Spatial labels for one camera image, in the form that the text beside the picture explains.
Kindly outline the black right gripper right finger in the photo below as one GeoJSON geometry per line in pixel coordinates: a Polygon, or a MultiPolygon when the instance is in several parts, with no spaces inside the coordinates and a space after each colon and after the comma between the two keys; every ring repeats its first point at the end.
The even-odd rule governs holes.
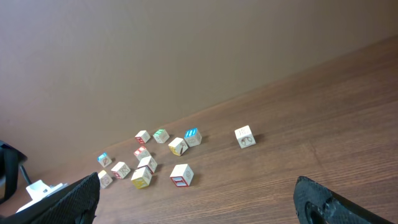
{"type": "Polygon", "coordinates": [[[306,176],[298,177],[293,199],[301,224],[392,224],[306,176]]]}

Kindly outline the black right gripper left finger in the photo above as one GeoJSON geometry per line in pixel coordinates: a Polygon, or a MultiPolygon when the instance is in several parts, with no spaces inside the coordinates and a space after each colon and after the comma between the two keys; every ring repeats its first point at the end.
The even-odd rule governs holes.
{"type": "Polygon", "coordinates": [[[94,172],[49,197],[1,218],[1,224],[92,224],[100,200],[100,180],[94,172]]]}

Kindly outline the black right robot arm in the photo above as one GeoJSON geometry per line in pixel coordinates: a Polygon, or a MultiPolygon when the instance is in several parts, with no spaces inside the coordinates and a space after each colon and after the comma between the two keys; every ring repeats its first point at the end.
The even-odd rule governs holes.
{"type": "MultiPolygon", "coordinates": [[[[18,175],[25,175],[27,156],[5,142],[1,143],[1,202],[17,190],[18,175]]],[[[100,179],[94,172],[56,191],[31,207],[1,223],[91,224],[100,200],[100,179]]],[[[387,220],[360,207],[306,176],[297,179],[295,210],[300,223],[387,223],[387,220]]]]}

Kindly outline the blue edged K block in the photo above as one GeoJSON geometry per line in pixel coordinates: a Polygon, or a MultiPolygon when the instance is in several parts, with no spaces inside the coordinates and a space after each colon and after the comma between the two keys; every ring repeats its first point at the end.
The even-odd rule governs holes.
{"type": "Polygon", "coordinates": [[[241,149],[255,145],[256,141],[248,125],[236,129],[234,133],[236,135],[236,139],[238,140],[241,149]]]}

